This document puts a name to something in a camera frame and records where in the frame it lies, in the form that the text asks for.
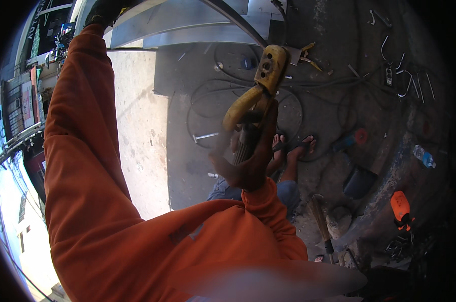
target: jeans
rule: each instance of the jeans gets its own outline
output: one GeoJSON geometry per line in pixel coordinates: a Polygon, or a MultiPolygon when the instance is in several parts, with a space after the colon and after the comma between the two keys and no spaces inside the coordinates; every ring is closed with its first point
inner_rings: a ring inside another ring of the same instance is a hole
{"type": "MultiPolygon", "coordinates": [[[[286,218],[293,222],[295,219],[295,212],[300,203],[300,191],[297,183],[293,180],[285,180],[277,184],[277,196],[287,207],[286,218]]],[[[214,199],[234,199],[242,201],[242,189],[231,187],[228,185],[225,178],[220,178],[213,186],[213,190],[208,194],[207,201],[214,199]]]]}

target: red grinding disc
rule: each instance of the red grinding disc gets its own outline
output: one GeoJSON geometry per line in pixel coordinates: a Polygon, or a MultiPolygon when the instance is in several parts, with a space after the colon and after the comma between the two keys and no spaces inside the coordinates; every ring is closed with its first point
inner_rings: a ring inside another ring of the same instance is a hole
{"type": "Polygon", "coordinates": [[[367,141],[367,132],[364,128],[359,128],[354,134],[357,144],[363,144],[367,141]]]}

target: window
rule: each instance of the window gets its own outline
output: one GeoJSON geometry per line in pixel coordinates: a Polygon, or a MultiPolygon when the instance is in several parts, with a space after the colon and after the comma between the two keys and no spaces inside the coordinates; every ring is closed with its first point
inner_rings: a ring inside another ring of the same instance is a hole
{"type": "Polygon", "coordinates": [[[19,218],[18,223],[25,219],[25,206],[26,206],[26,196],[21,197],[21,202],[19,203],[19,218]]]}
{"type": "Polygon", "coordinates": [[[23,232],[19,233],[19,243],[21,245],[21,252],[25,252],[25,245],[23,244],[23,232]]]}

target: stone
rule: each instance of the stone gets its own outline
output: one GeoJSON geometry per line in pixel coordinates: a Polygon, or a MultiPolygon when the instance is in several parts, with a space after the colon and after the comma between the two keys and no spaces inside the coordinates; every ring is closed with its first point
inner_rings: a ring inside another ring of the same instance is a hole
{"type": "Polygon", "coordinates": [[[337,207],[325,216],[327,228],[333,239],[339,239],[349,229],[352,221],[350,211],[345,207],[337,207]]]}

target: water bottle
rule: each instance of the water bottle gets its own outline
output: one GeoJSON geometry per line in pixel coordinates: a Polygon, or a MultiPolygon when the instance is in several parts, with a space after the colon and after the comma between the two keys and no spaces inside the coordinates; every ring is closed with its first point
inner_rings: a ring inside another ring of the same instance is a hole
{"type": "Polygon", "coordinates": [[[430,153],[426,152],[423,147],[420,145],[414,146],[413,154],[416,156],[417,159],[423,162],[427,168],[436,168],[437,164],[433,161],[433,156],[430,153]]]}

